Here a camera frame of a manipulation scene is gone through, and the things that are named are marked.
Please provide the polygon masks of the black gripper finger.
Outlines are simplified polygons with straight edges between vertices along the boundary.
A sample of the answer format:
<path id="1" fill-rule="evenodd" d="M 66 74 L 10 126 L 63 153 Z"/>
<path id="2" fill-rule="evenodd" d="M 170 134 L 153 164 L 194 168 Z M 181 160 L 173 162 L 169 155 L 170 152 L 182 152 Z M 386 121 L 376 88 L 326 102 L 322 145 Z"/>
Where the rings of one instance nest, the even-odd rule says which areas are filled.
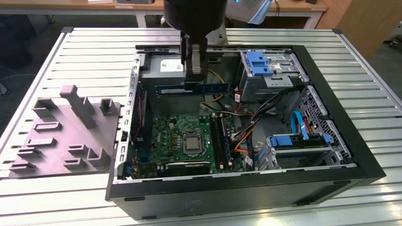
<path id="1" fill-rule="evenodd" d="M 187 71 L 191 67 L 193 44 L 187 34 L 181 34 L 181 58 L 183 69 Z"/>
<path id="2" fill-rule="evenodd" d="M 185 70 L 185 89 L 194 90 L 207 74 L 207 39 L 191 39 L 191 67 Z"/>

